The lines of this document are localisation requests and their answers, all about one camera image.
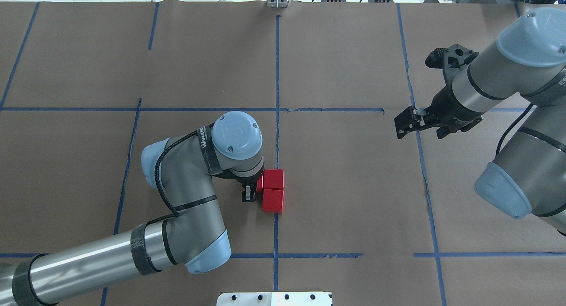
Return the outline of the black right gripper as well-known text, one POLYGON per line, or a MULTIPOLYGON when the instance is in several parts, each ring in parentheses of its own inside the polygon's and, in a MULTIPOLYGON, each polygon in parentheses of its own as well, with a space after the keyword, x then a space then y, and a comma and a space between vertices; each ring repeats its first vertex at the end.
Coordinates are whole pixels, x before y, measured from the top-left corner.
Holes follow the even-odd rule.
POLYGON ((426 117, 426 121, 438 127, 438 139, 457 131, 469 131, 483 120, 482 113, 473 110, 473 104, 467 102, 467 99, 479 96, 469 79, 469 64, 478 55, 478 52, 459 44, 430 52, 425 65, 442 70, 445 86, 425 110, 410 105, 394 118, 398 139, 413 131, 423 130, 426 117))

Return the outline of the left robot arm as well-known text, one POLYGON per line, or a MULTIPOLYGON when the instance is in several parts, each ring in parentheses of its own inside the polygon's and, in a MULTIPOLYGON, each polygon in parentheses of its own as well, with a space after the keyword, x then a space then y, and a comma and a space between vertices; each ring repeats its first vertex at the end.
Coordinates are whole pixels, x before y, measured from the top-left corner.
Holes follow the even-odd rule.
MULTIPOLYGON (((1 294, 23 261, 105 239, 169 213, 143 174, 146 145, 186 135, 226 108, 1 112, 1 294)), ((273 288, 273 216, 214 179, 232 251, 199 275, 179 264, 97 288, 61 306, 214 306, 224 292, 273 288)))

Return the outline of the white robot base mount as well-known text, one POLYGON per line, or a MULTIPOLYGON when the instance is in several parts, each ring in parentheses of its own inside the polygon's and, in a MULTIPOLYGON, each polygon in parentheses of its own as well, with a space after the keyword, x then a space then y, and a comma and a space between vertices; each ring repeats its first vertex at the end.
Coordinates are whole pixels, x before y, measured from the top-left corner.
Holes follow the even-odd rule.
POLYGON ((333 306, 331 292, 227 292, 216 301, 217 306, 333 306))

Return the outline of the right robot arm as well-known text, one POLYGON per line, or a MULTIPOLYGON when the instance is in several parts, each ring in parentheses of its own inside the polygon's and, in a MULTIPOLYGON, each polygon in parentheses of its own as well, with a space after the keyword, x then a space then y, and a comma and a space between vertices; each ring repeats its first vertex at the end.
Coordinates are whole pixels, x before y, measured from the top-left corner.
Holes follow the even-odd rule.
POLYGON ((474 184, 485 201, 514 219, 534 215, 566 232, 566 55, 564 11, 534 8, 485 50, 436 48, 426 66, 444 87, 426 108, 394 118, 399 139, 434 127, 438 139, 478 125, 486 112, 518 94, 529 104, 508 126, 492 161, 474 184))

